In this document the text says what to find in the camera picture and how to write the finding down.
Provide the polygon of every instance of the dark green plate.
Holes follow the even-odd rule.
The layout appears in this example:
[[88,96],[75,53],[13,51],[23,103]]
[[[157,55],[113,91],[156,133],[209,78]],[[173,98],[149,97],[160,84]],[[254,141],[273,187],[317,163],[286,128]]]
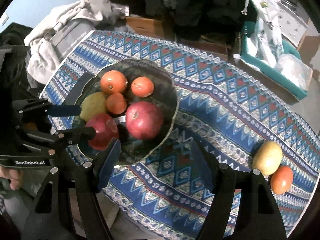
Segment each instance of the dark green plate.
[[[125,122],[118,124],[122,152],[117,164],[132,165],[147,158],[154,150],[160,147],[169,136],[179,108],[178,95],[170,74],[163,68],[158,67],[156,63],[148,59],[124,59],[114,65],[103,68],[98,75],[89,80],[85,84],[82,94],[76,101],[76,105],[81,106],[83,100],[87,96],[96,92],[101,92],[100,79],[110,70],[118,70],[126,76],[128,86],[123,95],[127,99],[128,105],[138,101],[151,102],[160,107],[164,116],[164,124],[162,125],[159,134],[150,141],[137,140],[128,133]],[[131,83],[140,76],[148,77],[155,85],[154,92],[146,98],[135,96],[130,89]],[[124,114],[110,115],[113,118],[116,118],[123,116]],[[86,122],[84,120],[79,116],[75,116],[72,128],[84,127],[85,124]],[[99,153],[99,151],[92,149],[86,141],[81,142],[78,147],[79,150],[89,158],[93,158]]]

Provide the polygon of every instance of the silver screw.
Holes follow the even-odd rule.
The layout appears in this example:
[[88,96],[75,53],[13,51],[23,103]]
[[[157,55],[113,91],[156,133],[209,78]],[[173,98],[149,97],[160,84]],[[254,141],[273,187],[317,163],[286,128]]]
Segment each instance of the silver screw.
[[84,168],[90,168],[92,166],[92,162],[85,162],[84,164],[83,164],[83,167]]
[[51,149],[48,151],[49,155],[54,155],[56,153],[56,151],[54,149]]
[[50,170],[50,173],[51,174],[56,174],[58,172],[58,168],[57,167],[53,167],[51,170]]
[[219,166],[220,166],[220,168],[222,168],[222,169],[226,169],[226,168],[229,167],[229,165],[226,164],[226,163],[220,163]]
[[258,169],[253,169],[253,170],[252,170],[252,173],[253,173],[254,175],[259,175],[259,174],[260,174],[260,171],[259,171]]

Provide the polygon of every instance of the white plastic bag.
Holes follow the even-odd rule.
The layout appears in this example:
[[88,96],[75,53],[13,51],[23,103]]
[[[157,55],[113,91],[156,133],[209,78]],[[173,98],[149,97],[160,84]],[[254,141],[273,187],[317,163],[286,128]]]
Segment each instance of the white plastic bag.
[[305,65],[294,55],[282,54],[279,57],[275,69],[296,86],[303,90],[308,90],[312,79],[312,68]]

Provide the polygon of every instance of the table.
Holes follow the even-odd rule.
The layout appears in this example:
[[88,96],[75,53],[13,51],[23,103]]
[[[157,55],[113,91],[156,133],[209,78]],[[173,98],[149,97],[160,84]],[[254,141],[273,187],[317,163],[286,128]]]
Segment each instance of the table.
[[[97,74],[125,58],[148,58],[172,73],[180,110],[166,143],[137,165],[115,168],[103,190],[128,216],[168,239],[194,239],[214,196],[204,188],[190,158],[200,139],[219,162],[249,171],[252,153],[264,139],[283,149],[282,164],[292,168],[290,190],[274,197],[287,234],[303,215],[319,180],[318,136],[299,115],[263,84],[214,55],[138,34],[94,31],[65,59],[42,97],[62,104],[85,71]],[[68,129],[73,117],[51,118]],[[77,146],[77,163],[87,158]],[[233,233],[240,191],[235,191],[225,236]]]

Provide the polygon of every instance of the blue tablecloth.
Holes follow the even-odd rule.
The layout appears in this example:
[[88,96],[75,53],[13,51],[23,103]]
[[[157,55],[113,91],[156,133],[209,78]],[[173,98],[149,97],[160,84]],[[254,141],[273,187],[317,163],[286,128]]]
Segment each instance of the blue tablecloth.
[[[86,71],[125,58],[147,58],[172,73],[180,110],[170,138],[145,161],[114,169],[105,195],[128,216],[168,239],[193,239],[214,196],[204,188],[190,158],[190,142],[200,139],[219,162],[249,171],[254,151],[264,139],[283,149],[282,164],[294,174],[290,190],[274,195],[287,234],[302,216],[319,177],[319,139],[289,106],[259,81],[205,52],[137,34],[95,31],[61,64],[42,97],[62,104]],[[68,129],[73,117],[50,118]],[[87,158],[68,148],[77,163]],[[225,235],[233,233],[240,191],[235,192]]]

